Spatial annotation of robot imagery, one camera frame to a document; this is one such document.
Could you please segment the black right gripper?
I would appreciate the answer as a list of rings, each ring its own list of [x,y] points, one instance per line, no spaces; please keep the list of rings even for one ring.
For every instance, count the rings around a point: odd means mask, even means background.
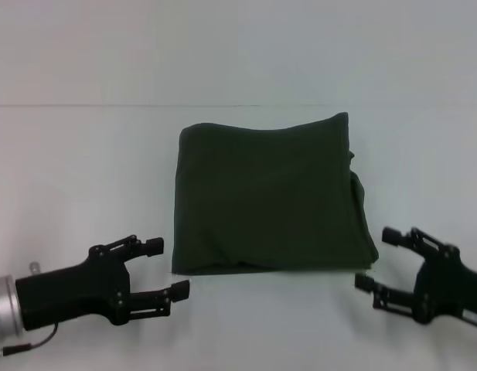
[[[389,288],[365,274],[355,274],[355,288],[373,296],[373,308],[428,325],[450,316],[477,327],[477,272],[467,268],[460,250],[413,227],[408,233],[384,227],[382,241],[424,258],[414,293]]]

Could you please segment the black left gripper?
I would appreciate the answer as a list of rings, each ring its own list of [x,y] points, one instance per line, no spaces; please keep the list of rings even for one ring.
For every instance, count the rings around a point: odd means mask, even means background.
[[[18,279],[15,282],[23,327],[43,328],[85,315],[104,316],[113,325],[168,317],[173,303],[189,298],[190,280],[157,291],[130,294],[125,262],[164,253],[164,240],[142,242],[136,235],[89,249],[75,266]]]

